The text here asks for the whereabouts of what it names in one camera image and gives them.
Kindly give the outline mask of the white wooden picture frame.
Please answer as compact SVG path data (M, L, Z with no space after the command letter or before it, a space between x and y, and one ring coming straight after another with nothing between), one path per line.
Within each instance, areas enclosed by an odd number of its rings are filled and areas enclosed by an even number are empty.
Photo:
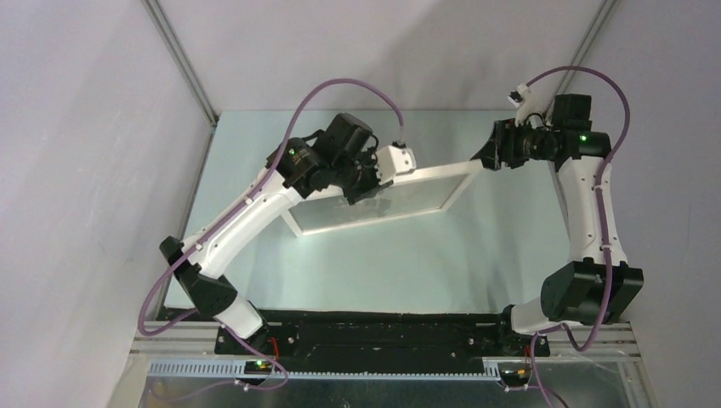
M362 226L350 226L350 227L344 227L339 229L330 229L325 231L316 231L315 233L302 233L300 231L299 227L295 224L295 222L289 217L289 211L284 212L281 215L281 219L286 223L286 225L289 227L289 229L293 232L293 234L297 237L303 237L308 235L314 235L314 234L321 234L321 233L329 233L333 231L338 230L346 230L346 229L352 229L352 228L359 228L359 227L366 227L374 224L380 224L384 222L390 222L390 221L397 221L404 218L415 218L423 215L429 215L432 213L442 213L446 211L448 208L452 206L452 204L458 199L458 197L469 187L471 182L476 178L476 176L480 173L482 170L482 166L480 161L462 161L462 162L456 162L452 164L445 164L441 166L435 166L435 167L425 167L415 170L413 173L400 175L398 176L393 184L404 184L405 182L409 181L415 181L420 179L435 179L435 178L443 178L447 176L452 176L455 174L465 174L467 176L466 179L464 179L463 183L459 186L459 188L451 195L451 198L448 199L446 204L440 209L432 212L426 212L423 214L419 214L417 216L404 216L400 218L393 218L389 221L376 221L372 222L370 224L362 225ZM315 192L313 193L308 200L315 200L318 198L326 197L326 196L343 196L342 191L335 186L332 186L326 190L323 190L321 192Z

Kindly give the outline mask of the black and white photo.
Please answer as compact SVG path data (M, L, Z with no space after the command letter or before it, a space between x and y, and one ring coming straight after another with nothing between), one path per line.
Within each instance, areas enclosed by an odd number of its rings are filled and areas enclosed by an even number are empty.
M440 210L467 176L455 174L393 184L371 198L350 205L344 196L308 200L291 208L289 217L302 233L315 233Z

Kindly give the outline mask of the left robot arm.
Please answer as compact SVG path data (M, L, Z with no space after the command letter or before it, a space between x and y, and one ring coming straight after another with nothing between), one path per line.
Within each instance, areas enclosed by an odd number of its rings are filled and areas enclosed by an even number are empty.
M195 311L220 323L249 354L265 350L267 320L244 298L224 272L240 251L276 218L313 193L330 187L354 205L394 182L398 145L380 146L363 121L337 114L325 129L292 136L290 123L258 177L209 225L184 239L167 237L160 251Z

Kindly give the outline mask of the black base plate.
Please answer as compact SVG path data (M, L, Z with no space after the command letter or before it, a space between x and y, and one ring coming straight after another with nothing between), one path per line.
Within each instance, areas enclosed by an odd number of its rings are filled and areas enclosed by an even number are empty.
M501 314L398 314L264 309L250 341L293 371L482 372L486 358L548 357L547 342L511 329Z

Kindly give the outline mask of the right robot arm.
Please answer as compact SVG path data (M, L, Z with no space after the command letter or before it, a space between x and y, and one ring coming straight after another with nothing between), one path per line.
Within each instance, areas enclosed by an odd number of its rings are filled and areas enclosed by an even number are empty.
M474 155L483 168L514 169L548 162L565 206L569 262L542 283L539 297L508 307L510 322L494 333L497 349L516 355L529 336L562 324L614 324L640 292L643 271L630 266L616 230L610 196L610 137L592 129L592 99L555 97L556 111L540 125L529 91L513 91L513 119L494 122L489 140Z

